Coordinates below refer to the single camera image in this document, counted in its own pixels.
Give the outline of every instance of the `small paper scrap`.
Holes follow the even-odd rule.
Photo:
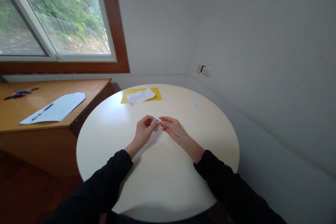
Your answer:
[[[147,88],[146,90],[141,90],[133,94],[126,94],[127,100],[129,103],[136,104],[144,102],[148,99],[151,99],[155,96],[155,93]]]
[[[154,118],[153,121],[150,123],[150,126],[152,126],[152,125],[153,125],[154,123],[156,123],[157,121],[159,121],[159,120],[156,119],[156,118]],[[158,126],[155,127],[155,129],[154,129],[155,132],[157,132],[157,131],[159,130],[159,126],[160,126],[160,124],[159,124]]]
[[[191,103],[193,106],[198,106],[197,101],[194,96],[191,97]]]

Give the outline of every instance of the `table top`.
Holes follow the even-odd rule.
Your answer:
[[[150,84],[134,88],[149,87],[158,87],[162,100],[121,104],[124,91],[120,91],[88,116],[77,142],[77,164],[83,180],[133,140],[137,122],[147,114],[176,118],[197,143],[237,172],[237,136],[228,118],[214,103],[178,86]],[[192,105],[192,96],[198,106]],[[190,157],[161,129],[152,133],[133,163],[113,207],[116,213],[140,221],[171,222],[197,215],[216,203]]]
[[[86,80],[55,80],[42,82],[13,82],[0,83],[0,133],[30,131],[36,129],[51,129],[69,127],[73,120],[96,97],[111,79]],[[18,90],[31,90],[32,94],[24,97],[4,100]],[[19,125],[19,123],[65,94],[82,92],[86,99],[79,104],[61,122],[39,122],[35,124]]]

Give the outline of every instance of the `black sleeve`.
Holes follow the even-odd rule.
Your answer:
[[[237,223],[285,223],[251,187],[209,150],[203,154],[197,172],[206,180],[216,199]]]
[[[132,166],[128,153],[118,151],[59,205],[46,223],[98,223],[100,214],[117,202],[120,183]]]

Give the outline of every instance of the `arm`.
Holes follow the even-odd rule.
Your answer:
[[[160,117],[162,130],[179,144],[194,162],[197,172],[206,180],[213,195],[224,204],[237,223],[285,223],[232,169],[204,150],[182,128],[179,121]]]
[[[154,118],[145,116],[136,125],[132,142],[110,158],[68,199],[57,207],[46,223],[98,223],[102,213],[110,211],[119,196],[120,183],[131,167],[132,158],[149,140],[158,122],[149,127]]]

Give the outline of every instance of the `white wall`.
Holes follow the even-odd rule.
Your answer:
[[[4,76],[8,81],[112,78],[120,88],[148,83],[184,86],[203,0],[119,0],[130,74]]]
[[[205,0],[191,60],[187,88],[230,119],[238,172],[288,223],[336,222],[335,3]]]
[[[206,0],[190,74],[336,178],[336,0]],[[206,77],[198,63],[212,68]]]

